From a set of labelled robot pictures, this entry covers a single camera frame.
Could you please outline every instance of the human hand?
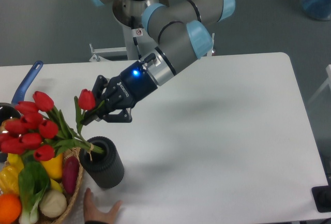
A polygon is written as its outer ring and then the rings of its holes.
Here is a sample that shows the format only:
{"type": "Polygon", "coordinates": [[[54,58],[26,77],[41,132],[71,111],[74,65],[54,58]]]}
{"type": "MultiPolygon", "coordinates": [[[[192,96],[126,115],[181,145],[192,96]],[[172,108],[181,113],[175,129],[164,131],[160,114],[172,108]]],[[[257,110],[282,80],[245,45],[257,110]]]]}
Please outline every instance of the human hand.
{"type": "Polygon", "coordinates": [[[84,221],[87,222],[93,220],[114,224],[116,215],[121,205],[122,201],[118,201],[114,204],[108,213],[103,213],[95,207],[92,201],[91,189],[87,188],[84,195],[84,221]]]}

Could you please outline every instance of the red tulip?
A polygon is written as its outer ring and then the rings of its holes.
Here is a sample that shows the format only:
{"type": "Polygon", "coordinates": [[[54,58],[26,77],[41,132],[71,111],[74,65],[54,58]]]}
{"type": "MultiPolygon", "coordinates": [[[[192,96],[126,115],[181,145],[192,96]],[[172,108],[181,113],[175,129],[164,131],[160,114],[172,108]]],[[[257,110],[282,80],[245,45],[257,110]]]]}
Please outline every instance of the red tulip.
{"type": "Polygon", "coordinates": [[[83,110],[91,110],[95,107],[95,99],[92,91],[83,89],[78,98],[78,106],[83,110]]]}
{"type": "Polygon", "coordinates": [[[36,91],[32,97],[37,108],[43,112],[51,111],[54,107],[54,101],[44,92],[36,91]]]}
{"type": "Polygon", "coordinates": [[[27,129],[37,129],[42,121],[43,117],[40,113],[29,113],[21,117],[21,123],[27,129]]]}
{"type": "Polygon", "coordinates": [[[15,106],[15,109],[21,114],[36,113],[39,111],[37,105],[31,101],[19,101],[19,104],[15,106]]]}
{"type": "Polygon", "coordinates": [[[23,123],[20,120],[8,121],[5,124],[5,129],[16,135],[23,135],[27,133],[27,128],[23,126],[23,123]]]}
{"type": "Polygon", "coordinates": [[[27,133],[20,137],[20,142],[24,145],[26,149],[35,150],[42,143],[42,137],[36,132],[27,133]]]}
{"type": "Polygon", "coordinates": [[[19,138],[14,138],[1,143],[1,151],[3,153],[13,153],[21,155],[25,152],[25,147],[22,143],[20,143],[19,138]]]}
{"type": "Polygon", "coordinates": [[[10,140],[13,139],[15,137],[13,137],[12,135],[10,135],[10,133],[6,132],[6,133],[0,133],[0,144],[6,140],[10,140]]]}
{"type": "Polygon", "coordinates": [[[58,133],[58,126],[49,120],[43,120],[42,123],[39,124],[38,128],[39,133],[45,139],[53,139],[58,133]]]}
{"type": "Polygon", "coordinates": [[[43,145],[33,153],[36,161],[48,161],[55,157],[54,148],[50,145],[43,145]]]}

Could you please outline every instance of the fake vegetable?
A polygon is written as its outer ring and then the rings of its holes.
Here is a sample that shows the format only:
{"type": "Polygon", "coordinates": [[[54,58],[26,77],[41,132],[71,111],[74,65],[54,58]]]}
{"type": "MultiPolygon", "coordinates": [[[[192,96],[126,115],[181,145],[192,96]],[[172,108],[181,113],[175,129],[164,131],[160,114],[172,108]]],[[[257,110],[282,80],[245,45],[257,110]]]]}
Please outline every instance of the fake vegetable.
{"type": "Polygon", "coordinates": [[[19,174],[19,189],[22,202],[20,224],[36,223],[39,219],[38,204],[50,179],[44,167],[38,162],[29,162],[19,174]]]}
{"type": "Polygon", "coordinates": [[[22,205],[20,199],[13,194],[0,196],[0,223],[13,223],[20,215],[22,205]]]}
{"type": "Polygon", "coordinates": [[[11,166],[14,166],[17,169],[19,173],[24,168],[22,158],[17,154],[8,153],[7,160],[11,166]]]}
{"type": "Polygon", "coordinates": [[[51,189],[55,189],[58,192],[61,192],[62,193],[63,190],[62,190],[61,185],[57,181],[55,181],[53,179],[50,179],[50,180],[51,180],[51,189]]]}
{"type": "Polygon", "coordinates": [[[63,162],[63,153],[59,154],[55,158],[52,158],[48,161],[41,161],[40,163],[45,168],[48,176],[54,180],[60,180],[62,178],[62,162],[63,162]]]}
{"type": "Polygon", "coordinates": [[[71,156],[67,159],[63,168],[62,184],[65,191],[73,195],[76,189],[76,181],[79,171],[79,161],[76,157],[71,156]]]}
{"type": "Polygon", "coordinates": [[[56,218],[67,209],[66,197],[57,190],[48,191],[40,202],[40,211],[47,217],[56,218]]]}
{"type": "Polygon", "coordinates": [[[6,166],[0,172],[0,189],[3,193],[14,194],[16,196],[20,194],[19,173],[14,166],[6,166]]]}

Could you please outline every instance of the blue pan handle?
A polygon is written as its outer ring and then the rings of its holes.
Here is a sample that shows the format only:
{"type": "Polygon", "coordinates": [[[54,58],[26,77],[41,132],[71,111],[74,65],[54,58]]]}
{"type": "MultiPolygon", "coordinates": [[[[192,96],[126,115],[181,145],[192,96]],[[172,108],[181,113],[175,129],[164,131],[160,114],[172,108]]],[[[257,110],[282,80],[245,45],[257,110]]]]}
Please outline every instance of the blue pan handle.
{"type": "Polygon", "coordinates": [[[16,105],[19,101],[24,101],[25,93],[33,80],[35,79],[36,75],[39,73],[40,69],[43,66],[42,61],[36,61],[29,72],[26,74],[25,78],[21,82],[20,86],[17,88],[14,97],[12,98],[11,103],[16,105]]]}

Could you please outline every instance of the yellow bell pepper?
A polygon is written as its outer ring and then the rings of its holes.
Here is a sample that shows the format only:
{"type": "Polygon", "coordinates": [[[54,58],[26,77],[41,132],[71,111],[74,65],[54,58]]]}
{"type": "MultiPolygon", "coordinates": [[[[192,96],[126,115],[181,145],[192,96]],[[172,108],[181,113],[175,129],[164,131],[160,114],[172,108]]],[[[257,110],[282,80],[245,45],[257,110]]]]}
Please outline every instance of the yellow bell pepper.
{"type": "Polygon", "coordinates": [[[22,158],[19,155],[8,153],[7,160],[11,166],[14,166],[17,169],[19,173],[21,172],[21,170],[23,170],[24,164],[22,158]]]}
{"type": "Polygon", "coordinates": [[[19,196],[19,173],[14,166],[6,166],[0,172],[0,189],[5,194],[19,196]]]}
{"type": "Polygon", "coordinates": [[[63,154],[61,153],[55,158],[48,161],[41,161],[42,166],[45,168],[48,176],[54,180],[60,180],[63,172],[63,154]]]}
{"type": "Polygon", "coordinates": [[[62,193],[63,189],[62,189],[61,185],[53,179],[50,179],[50,180],[51,180],[51,189],[55,189],[55,190],[62,193]]]}

